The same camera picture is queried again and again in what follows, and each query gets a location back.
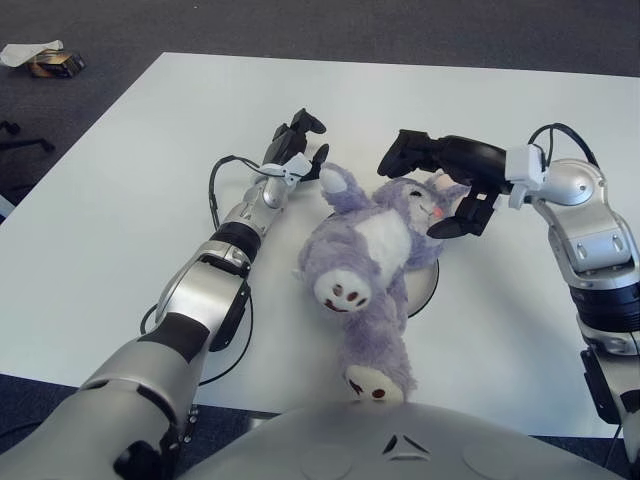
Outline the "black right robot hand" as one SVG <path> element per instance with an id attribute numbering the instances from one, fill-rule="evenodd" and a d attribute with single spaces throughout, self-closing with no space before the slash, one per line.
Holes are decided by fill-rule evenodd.
<path id="1" fill-rule="evenodd" d="M 435 239 L 472 234 L 480 236 L 494 213 L 500 195 L 511 193 L 506 180 L 506 151 L 494 145 L 460 136 L 433 139 L 425 132 L 401 129 L 380 161 L 377 173 L 397 178 L 416 169 L 443 171 L 469 192 L 455 212 L 428 230 Z"/>

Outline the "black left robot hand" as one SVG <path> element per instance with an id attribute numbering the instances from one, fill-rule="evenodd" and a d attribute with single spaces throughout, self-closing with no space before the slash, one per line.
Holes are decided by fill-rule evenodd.
<path id="1" fill-rule="evenodd" d="M 305 108 L 296 112 L 289 124 L 283 123 L 274 132 L 272 142 L 266 150 L 262 165 L 274 164 L 283 166 L 298 153 L 304 153 L 307 147 L 306 134 L 313 132 L 324 134 L 325 125 Z M 302 182 L 317 180 L 321 165 L 328 156 L 329 145 L 323 144 L 311 160 L 310 172 L 302 176 Z"/>

